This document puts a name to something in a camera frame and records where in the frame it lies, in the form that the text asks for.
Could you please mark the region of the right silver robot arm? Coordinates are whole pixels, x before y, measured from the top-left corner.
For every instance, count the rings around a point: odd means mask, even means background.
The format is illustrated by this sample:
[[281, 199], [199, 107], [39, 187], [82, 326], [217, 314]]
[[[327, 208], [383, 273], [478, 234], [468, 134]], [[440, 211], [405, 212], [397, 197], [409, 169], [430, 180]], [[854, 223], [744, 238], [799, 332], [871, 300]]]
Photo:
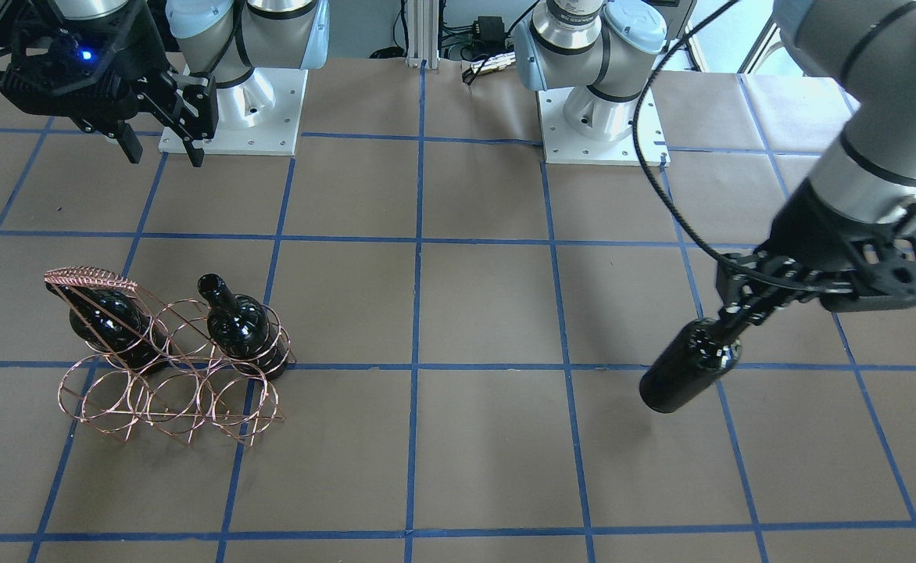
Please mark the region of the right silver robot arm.
[[145, 1], [30, 1], [13, 26], [0, 92], [19, 110], [64, 117], [143, 147], [131, 120], [163, 126], [160, 150], [293, 156], [308, 72], [328, 57], [326, 1], [169, 1], [185, 65], [176, 68]]

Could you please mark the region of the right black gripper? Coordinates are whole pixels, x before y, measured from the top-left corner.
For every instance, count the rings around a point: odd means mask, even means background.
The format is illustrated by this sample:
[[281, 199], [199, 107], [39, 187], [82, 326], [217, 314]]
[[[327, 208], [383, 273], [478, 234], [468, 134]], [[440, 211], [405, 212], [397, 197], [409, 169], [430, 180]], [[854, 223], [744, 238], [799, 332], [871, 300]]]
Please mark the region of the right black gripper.
[[216, 85], [179, 74], [144, 1], [29, 1], [13, 24], [0, 92], [29, 114], [72, 119], [115, 138], [129, 163], [144, 147], [128, 121], [141, 112], [179, 138], [193, 167], [215, 135]]

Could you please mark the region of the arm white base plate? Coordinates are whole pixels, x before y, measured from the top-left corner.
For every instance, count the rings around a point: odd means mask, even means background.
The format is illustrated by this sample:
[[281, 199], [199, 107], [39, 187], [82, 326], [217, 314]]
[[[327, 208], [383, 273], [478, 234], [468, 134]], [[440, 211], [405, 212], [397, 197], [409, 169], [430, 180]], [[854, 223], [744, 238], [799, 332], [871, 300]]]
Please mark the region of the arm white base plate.
[[304, 69], [257, 68], [219, 90], [214, 138], [193, 146], [218, 156], [294, 156], [308, 77]]
[[651, 167], [671, 163], [651, 93], [640, 106], [598, 99], [582, 86], [540, 91], [537, 100], [548, 164], [637, 167], [636, 146]]

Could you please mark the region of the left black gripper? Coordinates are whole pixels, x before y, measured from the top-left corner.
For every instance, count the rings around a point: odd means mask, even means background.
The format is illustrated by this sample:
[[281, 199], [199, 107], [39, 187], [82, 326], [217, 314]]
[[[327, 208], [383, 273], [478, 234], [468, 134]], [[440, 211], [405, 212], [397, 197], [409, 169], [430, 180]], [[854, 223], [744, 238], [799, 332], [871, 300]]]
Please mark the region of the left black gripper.
[[844, 282], [849, 292], [794, 291], [740, 274], [719, 261], [715, 288], [718, 316], [730, 329], [762, 325], [777, 310], [819, 298], [829, 311], [899, 310], [916, 307], [916, 231], [899, 235], [894, 224], [849, 220], [802, 183], [771, 222], [770, 235], [740, 266], [781, 277], [792, 260], [795, 281], [811, 272], [815, 282]]

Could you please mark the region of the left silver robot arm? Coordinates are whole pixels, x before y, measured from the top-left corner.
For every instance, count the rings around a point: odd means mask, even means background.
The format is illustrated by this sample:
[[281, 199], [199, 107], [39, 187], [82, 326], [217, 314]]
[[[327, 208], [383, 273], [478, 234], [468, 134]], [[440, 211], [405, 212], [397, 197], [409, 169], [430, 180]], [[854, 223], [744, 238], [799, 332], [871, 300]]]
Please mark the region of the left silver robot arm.
[[687, 236], [715, 261], [721, 299], [708, 327], [739, 332], [793, 302], [829, 311], [916, 306], [916, 1], [776, 1], [739, 71], [783, 51], [804, 76], [833, 79], [858, 104], [768, 238], [722, 254], [694, 231], [653, 177], [640, 145], [654, 82], [679, 48], [735, 7], [719, 4], [670, 40], [665, 1], [538, 1], [510, 28], [520, 79], [565, 89], [565, 131], [633, 144], [636, 163]]

